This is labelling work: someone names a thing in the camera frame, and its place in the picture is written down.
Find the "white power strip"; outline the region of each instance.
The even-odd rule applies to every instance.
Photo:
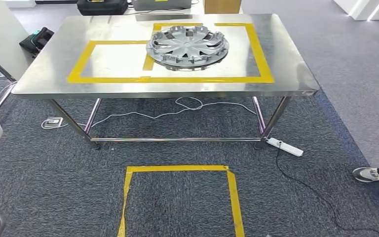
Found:
[[[277,140],[275,138],[269,138],[266,142],[270,145],[275,146],[276,148],[280,148],[283,151],[286,151],[286,152],[288,152],[292,155],[295,155],[297,157],[301,157],[303,155],[303,152],[304,152],[298,148],[290,146],[287,143],[280,141],[280,140]]]

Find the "yellow tape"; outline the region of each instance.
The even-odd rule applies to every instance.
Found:
[[[72,78],[70,83],[261,83],[262,77],[237,78]]]
[[[82,77],[80,74],[85,68],[86,62],[88,62],[89,57],[91,56],[92,51],[98,44],[146,44],[147,40],[90,40],[88,45],[85,47],[85,50],[79,56],[75,66],[73,67],[71,73],[68,76],[68,82],[73,83],[83,83],[81,82]]]
[[[237,193],[236,177],[224,165],[167,165],[167,166],[128,166],[124,179],[123,207],[117,237],[125,237],[125,207],[133,172],[168,172],[168,171],[226,171],[230,194],[231,211],[234,222],[235,237],[245,237],[243,230],[242,213],[240,211],[239,196]]]
[[[129,172],[127,168],[125,179],[124,179],[124,188],[123,188],[123,208],[122,208],[120,227],[118,229],[117,237],[125,237],[125,205],[127,203],[128,191],[130,190],[130,182],[131,182],[132,174],[133,172]]]
[[[234,233],[236,237],[244,237],[245,231],[243,230],[242,212],[240,211],[239,195],[237,194],[236,177],[227,171],[227,182],[230,193],[231,212],[233,214]]]
[[[247,23],[216,23],[215,26],[238,26],[245,27],[248,34],[249,42],[251,44],[252,53],[255,58],[256,65],[261,74],[261,83],[274,83],[271,69],[269,69],[268,62],[265,59],[264,51],[262,50],[261,43],[255,32],[255,27]]]
[[[127,172],[166,172],[166,171],[227,171],[223,165],[168,165],[168,166],[129,166]]]
[[[202,23],[154,23],[153,33],[161,31],[162,27],[170,26],[202,26]],[[271,70],[266,62],[261,44],[256,36],[255,28],[252,24],[245,23],[217,23],[216,26],[236,26],[245,27],[251,44],[251,49],[260,71],[259,77],[216,77],[216,78],[153,78],[153,77],[137,77],[137,78],[82,78],[80,76],[86,62],[91,56],[92,51],[98,44],[146,44],[147,40],[98,40],[90,41],[85,50],[80,55],[77,63],[68,76],[70,83],[274,83]],[[143,71],[151,71],[153,69],[154,60],[146,55],[143,64]]]

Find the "table top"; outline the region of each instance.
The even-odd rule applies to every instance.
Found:
[[[171,71],[157,63],[149,71],[144,69],[145,42],[154,25],[163,30],[177,24],[202,24],[222,32],[229,42],[228,55],[204,70]],[[259,63],[261,55],[265,63]],[[159,78],[177,79],[177,83]],[[68,17],[12,93],[59,99],[310,96],[318,90],[318,82],[277,15],[207,14]]]

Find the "stainless steel table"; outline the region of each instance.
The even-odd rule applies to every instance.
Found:
[[[222,62],[202,70],[168,70],[146,55],[153,32],[204,25],[229,41]],[[292,96],[311,96],[319,84],[275,14],[68,17],[12,93],[46,99],[87,142],[253,141],[261,145]],[[103,98],[249,96],[258,115],[255,138],[100,138],[89,130]],[[282,97],[267,124],[257,96]],[[55,99],[95,98],[85,128]]]

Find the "cardboard box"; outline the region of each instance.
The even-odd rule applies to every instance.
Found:
[[[239,13],[242,0],[204,0],[205,14]]]

